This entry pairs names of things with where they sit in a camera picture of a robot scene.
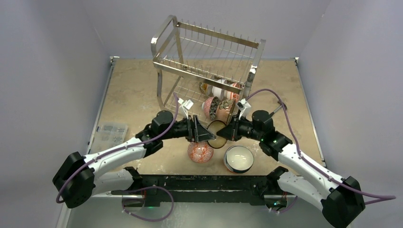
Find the steel two-tier dish rack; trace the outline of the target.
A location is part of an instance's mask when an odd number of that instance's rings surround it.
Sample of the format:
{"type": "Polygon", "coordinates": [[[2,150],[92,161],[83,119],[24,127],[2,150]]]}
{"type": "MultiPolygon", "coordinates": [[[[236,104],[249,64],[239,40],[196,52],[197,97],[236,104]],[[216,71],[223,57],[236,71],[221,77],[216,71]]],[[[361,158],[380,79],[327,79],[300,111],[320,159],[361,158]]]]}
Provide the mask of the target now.
{"type": "Polygon", "coordinates": [[[151,40],[159,107],[174,112],[176,98],[191,99],[189,114],[208,123],[202,104],[209,96],[200,92],[199,83],[225,89],[224,100],[248,97],[265,44],[264,39],[252,40],[169,15],[151,40]]]}

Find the small black hammer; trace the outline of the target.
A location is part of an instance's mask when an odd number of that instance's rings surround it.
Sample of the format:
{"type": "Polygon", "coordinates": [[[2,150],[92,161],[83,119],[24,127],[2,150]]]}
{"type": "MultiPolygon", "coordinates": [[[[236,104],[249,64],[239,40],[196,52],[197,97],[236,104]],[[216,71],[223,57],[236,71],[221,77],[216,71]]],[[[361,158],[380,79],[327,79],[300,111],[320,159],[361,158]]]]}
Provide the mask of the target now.
{"type": "Polygon", "coordinates": [[[280,110],[285,109],[287,111],[287,109],[288,109],[288,107],[287,107],[285,102],[277,101],[277,103],[278,103],[278,107],[271,113],[272,115],[276,114],[280,110]]]}

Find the white blue-rimmed bowl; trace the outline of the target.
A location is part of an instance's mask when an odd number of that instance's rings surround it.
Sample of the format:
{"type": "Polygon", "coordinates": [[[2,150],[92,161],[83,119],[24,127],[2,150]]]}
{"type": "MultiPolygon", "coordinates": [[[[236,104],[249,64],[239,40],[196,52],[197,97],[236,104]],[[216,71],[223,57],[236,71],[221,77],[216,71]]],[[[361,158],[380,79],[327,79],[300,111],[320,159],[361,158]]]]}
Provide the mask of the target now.
{"type": "Polygon", "coordinates": [[[224,165],[232,173],[243,174],[248,172],[254,163],[252,152],[239,145],[229,147],[224,153],[224,165]]]}

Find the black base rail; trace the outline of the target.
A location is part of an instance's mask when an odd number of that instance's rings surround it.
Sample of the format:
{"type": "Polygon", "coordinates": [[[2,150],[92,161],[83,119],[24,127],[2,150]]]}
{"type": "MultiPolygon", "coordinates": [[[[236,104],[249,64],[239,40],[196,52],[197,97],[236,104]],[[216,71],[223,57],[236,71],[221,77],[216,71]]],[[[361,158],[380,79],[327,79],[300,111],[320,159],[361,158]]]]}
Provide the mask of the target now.
{"type": "Polygon", "coordinates": [[[293,195],[285,193],[268,176],[233,175],[142,175],[125,190],[113,195],[138,196],[145,206],[158,207],[162,202],[248,203],[252,206],[283,209],[293,195]]]}

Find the red geometric patterned bowl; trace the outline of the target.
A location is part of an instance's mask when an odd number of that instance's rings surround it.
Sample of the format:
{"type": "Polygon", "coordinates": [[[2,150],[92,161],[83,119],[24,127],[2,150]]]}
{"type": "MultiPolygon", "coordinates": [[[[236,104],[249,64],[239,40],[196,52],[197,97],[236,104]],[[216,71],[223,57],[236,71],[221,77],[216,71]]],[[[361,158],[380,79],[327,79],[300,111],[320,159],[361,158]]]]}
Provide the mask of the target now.
{"type": "Polygon", "coordinates": [[[207,142],[191,142],[187,153],[193,162],[206,163],[212,159],[214,149],[207,142]]]}

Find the clear plastic screw box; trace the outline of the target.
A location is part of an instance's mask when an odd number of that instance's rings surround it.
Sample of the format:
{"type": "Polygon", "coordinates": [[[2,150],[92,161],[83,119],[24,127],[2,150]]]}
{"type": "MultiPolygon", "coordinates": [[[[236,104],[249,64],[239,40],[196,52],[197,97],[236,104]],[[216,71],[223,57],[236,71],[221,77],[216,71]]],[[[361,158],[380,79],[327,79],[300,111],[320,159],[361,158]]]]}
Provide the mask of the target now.
{"type": "Polygon", "coordinates": [[[125,142],[128,125],[117,122],[101,122],[95,131],[88,153],[97,153],[125,142]]]}

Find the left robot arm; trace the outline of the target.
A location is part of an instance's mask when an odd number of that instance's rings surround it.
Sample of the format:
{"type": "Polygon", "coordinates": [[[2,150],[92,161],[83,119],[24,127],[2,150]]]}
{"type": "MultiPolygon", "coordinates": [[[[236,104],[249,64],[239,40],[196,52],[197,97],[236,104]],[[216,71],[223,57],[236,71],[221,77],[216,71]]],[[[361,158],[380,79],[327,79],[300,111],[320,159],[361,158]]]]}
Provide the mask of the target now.
{"type": "Polygon", "coordinates": [[[180,121],[176,117],[169,111],[160,111],[141,132],[118,146],[88,155],[71,153],[52,179],[58,190],[56,202],[65,203],[70,209],[80,206],[99,189],[97,179],[118,166],[156,153],[164,140],[185,138],[199,143],[216,138],[197,116],[180,121]]]}

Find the brown glazed bowl stack top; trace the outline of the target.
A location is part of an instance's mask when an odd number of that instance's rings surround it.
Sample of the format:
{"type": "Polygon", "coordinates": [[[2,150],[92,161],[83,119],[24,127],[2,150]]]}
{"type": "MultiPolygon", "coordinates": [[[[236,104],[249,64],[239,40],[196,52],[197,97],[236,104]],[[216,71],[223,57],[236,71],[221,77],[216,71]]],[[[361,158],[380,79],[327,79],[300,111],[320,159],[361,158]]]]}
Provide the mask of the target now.
{"type": "Polygon", "coordinates": [[[235,100],[233,99],[226,99],[219,103],[219,106],[216,111],[216,118],[215,120],[220,120],[224,123],[227,123],[230,116],[233,113],[235,105],[235,100]]]}

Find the aluminium frame rail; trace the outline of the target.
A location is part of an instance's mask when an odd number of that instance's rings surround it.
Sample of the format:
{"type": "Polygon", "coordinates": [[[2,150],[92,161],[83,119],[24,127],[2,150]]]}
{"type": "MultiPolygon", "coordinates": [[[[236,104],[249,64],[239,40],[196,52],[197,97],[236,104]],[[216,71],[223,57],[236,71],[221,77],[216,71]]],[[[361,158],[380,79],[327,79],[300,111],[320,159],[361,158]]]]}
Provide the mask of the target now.
{"type": "Polygon", "coordinates": [[[258,186],[261,190],[266,187],[269,191],[288,191],[286,185],[292,188],[307,190],[312,188],[314,192],[323,195],[329,194],[331,182],[321,177],[314,178],[312,182],[291,172],[285,172],[280,176],[201,176],[201,175],[144,175],[141,176],[135,170],[121,170],[109,172],[98,178],[93,173],[79,174],[70,182],[66,182],[66,188],[62,191],[65,201],[75,198],[87,199],[92,195],[108,191],[144,191],[151,186],[160,186],[174,191],[247,191],[251,187],[258,186]]]}

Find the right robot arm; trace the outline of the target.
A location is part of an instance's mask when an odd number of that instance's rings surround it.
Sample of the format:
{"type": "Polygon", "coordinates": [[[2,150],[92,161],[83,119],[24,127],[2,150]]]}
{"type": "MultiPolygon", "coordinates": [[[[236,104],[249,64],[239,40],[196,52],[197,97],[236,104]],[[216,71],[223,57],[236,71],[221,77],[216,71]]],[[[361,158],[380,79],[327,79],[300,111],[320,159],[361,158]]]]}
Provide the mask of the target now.
{"type": "Polygon", "coordinates": [[[348,227],[365,209],[364,198],[358,193],[359,182],[352,176],[344,178],[298,152],[296,144],[275,129],[269,112],[255,111],[252,120],[234,116],[217,135],[234,142],[242,137],[256,140],[267,156],[296,171],[298,175],[284,171],[268,178],[268,190],[272,193],[283,190],[312,204],[333,227],[348,227]]]}

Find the black leaf patterned bowl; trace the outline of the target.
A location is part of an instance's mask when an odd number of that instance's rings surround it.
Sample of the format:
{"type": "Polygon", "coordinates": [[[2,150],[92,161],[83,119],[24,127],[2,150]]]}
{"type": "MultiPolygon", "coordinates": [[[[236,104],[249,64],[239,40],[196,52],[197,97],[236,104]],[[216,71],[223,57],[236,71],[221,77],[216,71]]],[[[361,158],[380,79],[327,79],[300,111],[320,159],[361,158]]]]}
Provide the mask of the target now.
{"type": "Polygon", "coordinates": [[[216,118],[217,108],[220,104],[220,100],[217,96],[209,97],[202,104],[204,115],[211,121],[216,118]]]}

